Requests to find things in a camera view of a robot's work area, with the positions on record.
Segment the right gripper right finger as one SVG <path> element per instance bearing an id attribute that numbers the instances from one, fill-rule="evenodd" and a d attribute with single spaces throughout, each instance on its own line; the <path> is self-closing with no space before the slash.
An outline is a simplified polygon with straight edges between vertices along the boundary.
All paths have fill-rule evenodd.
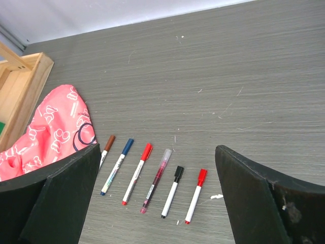
<path id="1" fill-rule="evenodd" d="M 215 164 L 236 243 L 324 243 L 324 186 L 219 145 Z"/>

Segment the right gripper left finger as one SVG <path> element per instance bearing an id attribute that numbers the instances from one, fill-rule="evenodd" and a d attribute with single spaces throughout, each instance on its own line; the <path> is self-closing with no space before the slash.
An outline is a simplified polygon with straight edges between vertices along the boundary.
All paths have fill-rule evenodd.
<path id="1" fill-rule="evenodd" d="M 78 243 L 99 171 L 99 144 L 1 182 L 1 243 Z"/>

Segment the red pen cap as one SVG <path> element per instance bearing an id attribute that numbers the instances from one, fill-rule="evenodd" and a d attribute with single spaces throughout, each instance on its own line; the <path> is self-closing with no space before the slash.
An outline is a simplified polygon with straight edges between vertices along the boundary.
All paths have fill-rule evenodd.
<path id="1" fill-rule="evenodd" d="M 201 169 L 199 176 L 198 176 L 198 184 L 197 186 L 202 187 L 202 185 L 205 182 L 206 176 L 207 176 L 208 170 L 206 169 Z"/>

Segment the white pen brown cap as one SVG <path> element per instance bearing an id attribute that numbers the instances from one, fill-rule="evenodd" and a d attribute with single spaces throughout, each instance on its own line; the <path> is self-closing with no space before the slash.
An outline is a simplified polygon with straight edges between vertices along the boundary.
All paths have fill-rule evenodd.
<path id="1" fill-rule="evenodd" d="M 102 151 L 99 169 L 102 167 L 102 164 L 105 161 L 105 158 L 106 158 L 112 144 L 114 143 L 115 138 L 116 138 L 115 135 L 111 135 L 108 142 L 106 143 L 106 146 L 104 147 L 104 150 Z"/>

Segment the white pen crosswise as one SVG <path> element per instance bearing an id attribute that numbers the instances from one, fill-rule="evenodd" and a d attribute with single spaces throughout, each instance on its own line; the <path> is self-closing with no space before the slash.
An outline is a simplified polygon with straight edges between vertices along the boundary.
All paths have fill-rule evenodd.
<path id="1" fill-rule="evenodd" d="M 169 212 L 169 209 L 171 207 L 171 204 L 172 204 L 172 201 L 173 201 L 173 198 L 174 198 L 174 195 L 176 193 L 176 190 L 177 190 L 177 187 L 178 187 L 178 184 L 179 183 L 176 183 L 176 182 L 173 182 L 172 186 L 171 186 L 171 189 L 170 189 L 170 192 L 168 194 L 168 197 L 166 199 L 166 202 L 165 202 L 165 205 L 162 209 L 162 212 L 161 212 L 161 218 L 165 219 L 166 216 L 168 215 L 168 212 Z"/>

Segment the black pen cap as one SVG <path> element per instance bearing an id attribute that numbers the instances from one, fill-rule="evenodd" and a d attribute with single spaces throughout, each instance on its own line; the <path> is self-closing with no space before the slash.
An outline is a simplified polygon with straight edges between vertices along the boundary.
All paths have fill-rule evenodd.
<path id="1" fill-rule="evenodd" d="M 182 166 L 177 166 L 175 174 L 174 174 L 174 182 L 179 183 L 182 175 L 184 172 L 184 167 Z"/>

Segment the dark red capped pen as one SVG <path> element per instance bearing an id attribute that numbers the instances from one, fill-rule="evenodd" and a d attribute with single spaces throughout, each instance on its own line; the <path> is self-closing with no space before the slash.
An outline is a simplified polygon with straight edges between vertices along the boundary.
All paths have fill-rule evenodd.
<path id="1" fill-rule="evenodd" d="M 164 172 L 164 170 L 165 170 L 165 168 L 166 168 L 166 166 L 168 164 L 168 161 L 169 161 L 169 159 L 171 157 L 171 154 L 172 154 L 172 150 L 167 148 L 165 150 L 165 152 L 164 152 L 164 155 L 163 155 L 162 159 L 161 159 L 159 169 L 158 169 L 158 172 L 157 172 L 157 174 L 156 174 L 156 176 L 154 178 L 154 181 L 151 184 L 150 189 L 149 189 L 149 191 L 148 191 L 148 193 L 146 195 L 146 198 L 145 198 L 145 201 L 144 201 L 144 203 L 142 205 L 140 213 L 142 213 L 142 214 L 146 213 L 147 208 L 148 208 L 148 206 L 150 204 L 150 201 L 151 201 L 151 199 L 153 197 L 153 194 L 154 194 L 154 192 L 155 192 L 155 190 L 157 188 L 157 185 L 158 185 L 158 183 L 160 181 L 160 178 L 161 178 L 161 176 L 162 176 L 162 174 L 163 174 L 163 172 Z"/>

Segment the short white pen red tip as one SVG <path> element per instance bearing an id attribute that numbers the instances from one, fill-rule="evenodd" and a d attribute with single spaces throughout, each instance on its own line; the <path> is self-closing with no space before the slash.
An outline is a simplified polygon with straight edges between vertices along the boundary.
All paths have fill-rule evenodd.
<path id="1" fill-rule="evenodd" d="M 135 185 L 137 183 L 137 180 L 139 178 L 139 175 L 141 173 L 141 170 L 142 170 L 145 162 L 149 158 L 152 149 L 153 149 L 152 144 L 147 143 L 147 145 L 146 145 L 146 147 L 145 147 L 145 149 L 144 149 L 144 151 L 142 153 L 142 156 L 140 158 L 140 161 L 139 161 L 139 163 L 137 165 L 137 168 L 136 168 L 136 170 L 135 170 L 135 172 L 134 172 L 134 174 L 133 174 L 133 176 L 131 178 L 131 181 L 130 181 L 128 187 L 127 187 L 127 190 L 125 192 L 125 195 L 124 195 L 124 197 L 122 199 L 122 205 L 127 205 L 128 201 L 130 199 L 130 196 L 131 196 L 131 194 L 133 192 L 133 189 L 134 189 L 134 187 L 135 187 Z"/>

